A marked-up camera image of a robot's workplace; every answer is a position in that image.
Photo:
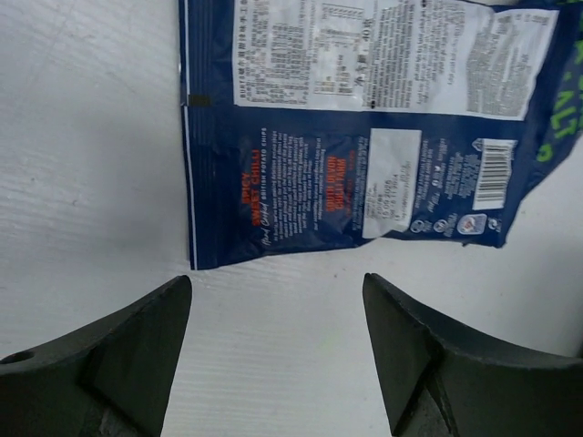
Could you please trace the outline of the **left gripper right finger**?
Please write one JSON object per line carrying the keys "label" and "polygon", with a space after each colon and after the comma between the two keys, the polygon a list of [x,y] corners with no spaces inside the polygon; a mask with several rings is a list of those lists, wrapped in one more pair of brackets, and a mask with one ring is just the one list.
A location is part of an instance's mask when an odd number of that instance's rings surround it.
{"label": "left gripper right finger", "polygon": [[377,274],[363,280],[393,436],[579,436],[582,360],[500,340]]}

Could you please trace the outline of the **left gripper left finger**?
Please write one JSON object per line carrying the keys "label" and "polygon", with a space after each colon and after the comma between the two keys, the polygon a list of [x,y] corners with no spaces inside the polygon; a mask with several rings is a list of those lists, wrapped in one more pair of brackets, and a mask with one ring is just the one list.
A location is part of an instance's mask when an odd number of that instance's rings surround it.
{"label": "left gripper left finger", "polygon": [[159,436],[189,320],[177,276],[127,307],[1,360],[4,436]]}

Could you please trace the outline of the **blue Burts chips bag back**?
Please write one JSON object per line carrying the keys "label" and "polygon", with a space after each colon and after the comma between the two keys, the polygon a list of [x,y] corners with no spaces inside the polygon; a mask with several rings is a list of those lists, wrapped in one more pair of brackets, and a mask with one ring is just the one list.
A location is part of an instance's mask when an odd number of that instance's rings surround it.
{"label": "blue Burts chips bag back", "polygon": [[506,243],[580,8],[182,1],[189,262]]}

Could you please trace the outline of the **blue burts chips bag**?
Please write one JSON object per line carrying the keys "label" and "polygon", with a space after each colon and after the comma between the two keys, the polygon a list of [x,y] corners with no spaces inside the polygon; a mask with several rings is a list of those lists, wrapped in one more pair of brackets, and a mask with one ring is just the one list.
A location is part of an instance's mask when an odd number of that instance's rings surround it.
{"label": "blue burts chips bag", "polygon": [[557,6],[560,12],[576,12],[578,5],[578,31],[570,43],[566,64],[560,68],[561,78],[533,169],[527,180],[524,196],[543,182],[571,154],[582,136],[582,2],[536,1],[537,5]]}
{"label": "blue burts chips bag", "polygon": [[580,8],[182,1],[189,262],[506,243]]}

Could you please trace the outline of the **blue Burts chips bag front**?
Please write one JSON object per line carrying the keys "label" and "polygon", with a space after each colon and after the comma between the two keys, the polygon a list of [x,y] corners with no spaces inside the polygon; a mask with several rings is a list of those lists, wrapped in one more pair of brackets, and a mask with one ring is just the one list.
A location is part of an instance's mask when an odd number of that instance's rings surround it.
{"label": "blue Burts chips bag front", "polygon": [[533,169],[527,180],[524,196],[543,182],[571,154],[582,136],[582,2],[536,1],[537,5],[557,6],[560,12],[576,12],[578,5],[578,31],[570,43],[566,64],[560,68],[561,78]]}

